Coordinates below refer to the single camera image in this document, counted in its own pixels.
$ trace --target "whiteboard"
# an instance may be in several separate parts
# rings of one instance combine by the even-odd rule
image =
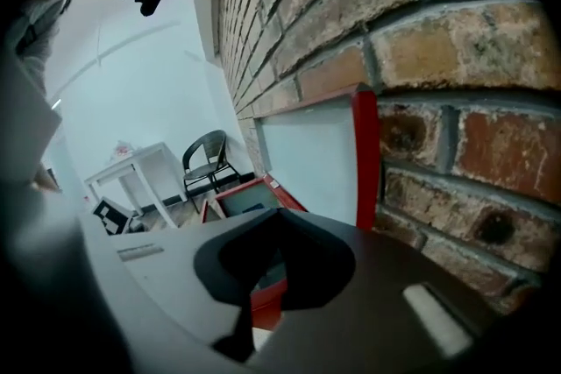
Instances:
[[[357,153],[351,99],[258,122],[266,170],[314,214],[356,225]]]

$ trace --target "white table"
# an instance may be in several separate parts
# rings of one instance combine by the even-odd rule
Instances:
[[[131,155],[127,156],[126,158],[120,159],[116,161],[113,165],[104,168],[101,172],[96,173],[93,176],[90,176],[85,180],[86,185],[88,185],[89,189],[93,197],[96,199],[96,202],[99,202],[99,196],[97,195],[95,187],[100,187],[103,184],[106,184],[113,180],[119,180],[121,187],[123,188],[126,196],[128,197],[129,201],[131,202],[134,209],[137,211],[138,215],[143,215],[142,208],[138,204],[138,201],[132,194],[131,188],[127,185],[124,177],[130,173],[136,173],[142,183],[142,186],[148,193],[148,197],[153,201],[154,206],[158,209],[161,216],[166,221],[167,225],[170,228],[177,228],[177,225],[172,220],[172,217],[167,212],[166,206],[159,198],[156,191],[150,185],[149,180],[146,178],[144,171],[142,170],[142,165],[140,161],[147,156],[151,156],[154,153],[161,152],[164,161],[166,161],[169,170],[177,183],[179,196],[183,202],[187,201],[187,196],[185,195],[185,191],[183,190],[183,184],[181,178],[177,171],[174,168],[174,161],[172,159],[172,154],[167,148],[166,144],[163,142],[159,142],[158,144],[147,146],[146,148],[142,148],[140,150],[136,150],[135,152],[131,153]]]

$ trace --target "black hole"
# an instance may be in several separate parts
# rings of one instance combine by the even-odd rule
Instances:
[[[273,286],[277,282],[281,282],[286,277],[287,268],[284,265],[281,252],[277,250],[273,256],[273,260],[269,263],[266,273],[257,281],[257,285],[253,288],[253,291],[256,292],[258,290],[268,288],[269,286]]]
[[[476,238],[489,244],[505,244],[515,233],[512,219],[505,214],[489,214],[475,234]]]

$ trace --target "white wall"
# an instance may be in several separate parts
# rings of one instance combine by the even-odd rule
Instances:
[[[42,162],[46,168],[53,170],[56,182],[67,199],[70,208],[83,212],[89,207],[88,193],[79,178],[68,151],[63,125],[59,127],[46,148]]]
[[[106,166],[119,140],[163,141],[181,170],[188,146],[216,129],[229,137],[232,164],[252,171],[224,73],[204,60],[193,0],[162,0],[149,18],[132,0],[74,0],[60,21],[46,89],[51,102],[61,99],[67,147],[83,180]],[[193,162],[206,159],[197,153]],[[146,175],[161,198],[177,194],[162,161],[148,160]],[[136,177],[129,182],[140,205],[150,204]],[[117,182],[100,194],[131,208]]]
[[[356,225],[353,124],[350,101],[340,99],[267,117],[260,121],[259,134],[271,175],[303,207]]]

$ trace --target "black chair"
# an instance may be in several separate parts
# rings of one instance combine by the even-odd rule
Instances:
[[[189,168],[189,161],[201,145],[204,148],[204,154],[209,163],[191,170]],[[189,194],[188,187],[204,178],[209,179],[210,185],[214,188],[214,191],[218,193],[216,174],[227,168],[231,168],[238,177],[238,180],[241,181],[239,173],[230,162],[228,162],[228,159],[226,159],[226,133],[222,130],[211,131],[201,138],[198,138],[183,154],[183,170],[185,171],[183,183],[185,184],[185,193],[192,201],[193,198]],[[196,204],[195,209],[198,213],[199,209]]]

